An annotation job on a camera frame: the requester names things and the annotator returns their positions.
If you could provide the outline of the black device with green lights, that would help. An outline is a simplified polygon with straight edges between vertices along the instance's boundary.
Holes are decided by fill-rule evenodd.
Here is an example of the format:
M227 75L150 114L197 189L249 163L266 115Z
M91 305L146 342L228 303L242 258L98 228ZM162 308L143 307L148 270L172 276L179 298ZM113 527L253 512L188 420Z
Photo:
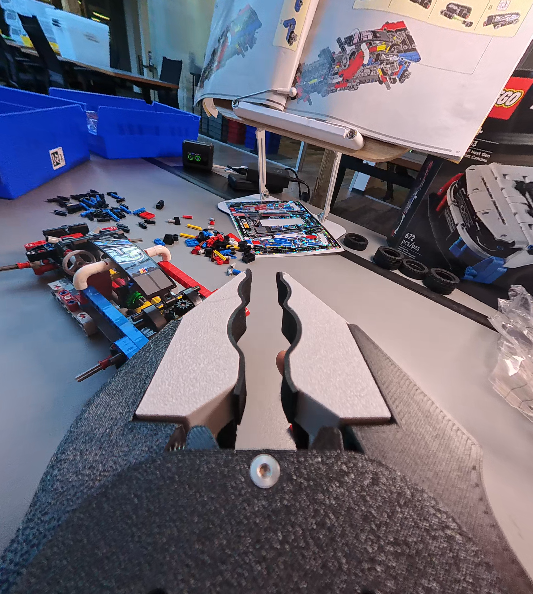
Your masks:
M214 164L214 145L200 141L182 142L182 165L186 169L212 171Z

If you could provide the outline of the black office chair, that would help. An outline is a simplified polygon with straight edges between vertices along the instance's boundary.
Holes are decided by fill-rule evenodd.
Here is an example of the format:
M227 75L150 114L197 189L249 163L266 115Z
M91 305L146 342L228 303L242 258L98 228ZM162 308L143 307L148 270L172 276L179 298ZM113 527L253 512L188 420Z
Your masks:
M181 79L182 60L174 60L163 56L161 64L160 80L165 83L176 85L176 88L161 88L158 93L158 101L164 105L179 109L179 83Z

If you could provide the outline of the lego sticker sheet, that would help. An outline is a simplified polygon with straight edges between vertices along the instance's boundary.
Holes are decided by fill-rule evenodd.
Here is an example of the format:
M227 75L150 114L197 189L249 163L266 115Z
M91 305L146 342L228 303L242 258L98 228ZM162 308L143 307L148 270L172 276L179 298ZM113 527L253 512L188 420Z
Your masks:
M231 200L218 204L257 257L299 256L343 252L319 219L299 201Z

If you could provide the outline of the black lego set box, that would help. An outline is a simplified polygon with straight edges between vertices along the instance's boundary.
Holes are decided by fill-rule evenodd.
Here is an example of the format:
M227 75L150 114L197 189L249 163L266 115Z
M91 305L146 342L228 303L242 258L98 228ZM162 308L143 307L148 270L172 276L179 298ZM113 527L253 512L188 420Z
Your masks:
M459 163L426 158L387 242L489 306L514 285L533 296L533 70L514 72Z

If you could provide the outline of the clear plastic bags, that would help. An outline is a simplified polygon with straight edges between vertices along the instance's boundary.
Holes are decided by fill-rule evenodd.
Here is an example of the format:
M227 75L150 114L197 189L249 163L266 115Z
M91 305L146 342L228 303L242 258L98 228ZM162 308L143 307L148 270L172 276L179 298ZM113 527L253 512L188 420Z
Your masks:
M533 296L511 286L489 321L500 334L490 381L509 405L533 418Z

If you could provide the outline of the pile of black blue lego pieces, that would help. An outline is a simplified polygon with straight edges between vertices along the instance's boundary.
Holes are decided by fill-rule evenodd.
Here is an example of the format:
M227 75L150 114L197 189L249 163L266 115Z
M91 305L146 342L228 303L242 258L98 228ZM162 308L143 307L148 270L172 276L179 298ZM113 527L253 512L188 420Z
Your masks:
M100 228L115 227L124 233L130 232L131 225L147 229L157 223L155 212L144 207L130 208L126 198L114 191L91 189L81 194L49 197L45 202L55 205L53 213L57 216L76 214Z

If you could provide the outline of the partly built lego car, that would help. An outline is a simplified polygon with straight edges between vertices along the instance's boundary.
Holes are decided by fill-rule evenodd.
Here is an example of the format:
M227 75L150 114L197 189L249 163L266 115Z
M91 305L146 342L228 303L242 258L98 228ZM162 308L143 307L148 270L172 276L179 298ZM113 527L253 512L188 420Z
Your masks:
M109 356L76 376L77 382L121 367L212 294L171 263L164 241L143 249L126 231L120 224L94 231L86 223L49 228L44 239L24 245L24 262L0 266L36 276L58 273L48 284L56 301L87 336L101 333L109 341Z

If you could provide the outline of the blue bin with tag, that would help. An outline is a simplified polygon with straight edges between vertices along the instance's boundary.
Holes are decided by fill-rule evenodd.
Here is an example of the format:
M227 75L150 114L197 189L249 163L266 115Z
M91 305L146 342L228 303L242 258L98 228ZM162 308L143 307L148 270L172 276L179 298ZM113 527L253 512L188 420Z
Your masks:
M89 160L88 141L84 103L0 85L0 198Z

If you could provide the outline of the black power adapter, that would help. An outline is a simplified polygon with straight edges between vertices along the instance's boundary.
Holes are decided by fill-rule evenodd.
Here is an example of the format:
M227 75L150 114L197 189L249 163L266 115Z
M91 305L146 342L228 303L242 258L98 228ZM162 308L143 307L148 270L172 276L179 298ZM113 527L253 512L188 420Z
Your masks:
M282 193L292 181L290 173L285 168L267 167L265 182L267 191L270 194ZM234 172L228 175L227 183L235 191L250 191L251 194L257 194L260 189L258 166L234 168Z

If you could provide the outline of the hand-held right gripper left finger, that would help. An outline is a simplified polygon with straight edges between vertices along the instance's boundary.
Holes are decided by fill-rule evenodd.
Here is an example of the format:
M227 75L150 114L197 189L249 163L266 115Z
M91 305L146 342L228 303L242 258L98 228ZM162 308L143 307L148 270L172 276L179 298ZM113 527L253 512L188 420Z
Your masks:
M181 319L136 412L139 420L207 427L235 443L246 405L246 331L252 272L246 270Z

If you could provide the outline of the lego instruction booklet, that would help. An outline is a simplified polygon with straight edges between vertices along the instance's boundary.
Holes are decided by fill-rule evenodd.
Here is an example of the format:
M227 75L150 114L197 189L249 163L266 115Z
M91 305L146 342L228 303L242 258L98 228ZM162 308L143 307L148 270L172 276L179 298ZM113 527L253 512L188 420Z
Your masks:
M360 123L407 149L461 159L533 40L533 1L352 2L367 24L403 17L421 56L399 86L358 91L367 108L382 100L382 115Z

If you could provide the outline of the white cardboard boxes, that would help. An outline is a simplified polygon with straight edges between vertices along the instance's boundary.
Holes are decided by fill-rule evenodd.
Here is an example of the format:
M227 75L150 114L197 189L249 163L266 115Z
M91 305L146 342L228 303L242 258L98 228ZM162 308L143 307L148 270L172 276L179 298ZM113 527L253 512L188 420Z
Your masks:
M109 26L58 10L40 1L0 1L11 39L33 48L19 15L37 17L50 46L63 58L110 67Z

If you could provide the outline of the white book stand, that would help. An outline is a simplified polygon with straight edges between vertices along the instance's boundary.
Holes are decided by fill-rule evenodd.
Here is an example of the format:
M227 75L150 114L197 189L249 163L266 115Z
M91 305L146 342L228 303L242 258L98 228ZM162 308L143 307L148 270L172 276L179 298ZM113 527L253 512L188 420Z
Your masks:
M324 147L334 165L324 212L330 211L341 154L392 160L407 141L383 139L359 118L359 90L391 90L405 82L421 56L404 18L353 10L352 1L216 1L197 101L207 115L227 115L256 127L261 198L267 196L265 131Z

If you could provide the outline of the wooden background table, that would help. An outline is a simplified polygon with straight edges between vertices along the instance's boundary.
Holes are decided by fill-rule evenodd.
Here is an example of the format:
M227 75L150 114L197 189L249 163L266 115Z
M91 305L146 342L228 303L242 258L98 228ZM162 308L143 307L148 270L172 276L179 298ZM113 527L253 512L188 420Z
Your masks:
M151 103L151 91L159 91L159 90L167 90L167 89L174 89L179 90L179 84L168 83L165 81L157 80L154 78L145 78L143 76L139 76L133 74L128 71L114 69L114 68L103 68L98 67L95 65L89 65L85 63L81 63L72 59L60 57L58 58L61 63L65 65L72 65L74 68L77 69L79 74L83 74L85 72L93 73L95 72L99 76L111 77L114 79L119 79L123 81L128 81L132 83L133 86L139 87L143 90L143 97L147 103Z

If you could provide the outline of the pile of mixed coloured lego pieces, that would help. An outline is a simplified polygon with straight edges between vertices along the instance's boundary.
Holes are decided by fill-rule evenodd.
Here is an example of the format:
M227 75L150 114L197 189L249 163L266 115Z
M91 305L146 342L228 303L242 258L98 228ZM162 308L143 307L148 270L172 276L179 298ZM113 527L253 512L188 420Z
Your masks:
M215 228L215 219L209 218L206 227L191 223L192 216L174 217L168 223L184 224L180 233L166 233L153 240L159 247L168 247L183 242L193 256L203 256L211 263L221 266L227 276L237 276L243 270L242 264L256 261L256 251L248 241L243 241L232 233L222 233Z

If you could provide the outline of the blue plastic bin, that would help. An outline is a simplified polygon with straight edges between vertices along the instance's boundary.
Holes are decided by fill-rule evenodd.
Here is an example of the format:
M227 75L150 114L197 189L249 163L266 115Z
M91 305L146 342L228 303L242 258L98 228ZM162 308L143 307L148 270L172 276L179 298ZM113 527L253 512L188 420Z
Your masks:
M97 114L88 144L106 159L180 157L182 142L198 138L200 116L162 103L58 87L50 87L49 94Z

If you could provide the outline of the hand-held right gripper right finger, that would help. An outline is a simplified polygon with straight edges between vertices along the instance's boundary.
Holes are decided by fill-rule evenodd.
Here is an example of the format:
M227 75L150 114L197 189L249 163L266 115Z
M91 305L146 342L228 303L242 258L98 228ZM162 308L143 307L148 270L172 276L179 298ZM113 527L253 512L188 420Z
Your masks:
M277 273L283 362L281 403L297 446L321 428L388 424L391 411L347 321L288 273Z

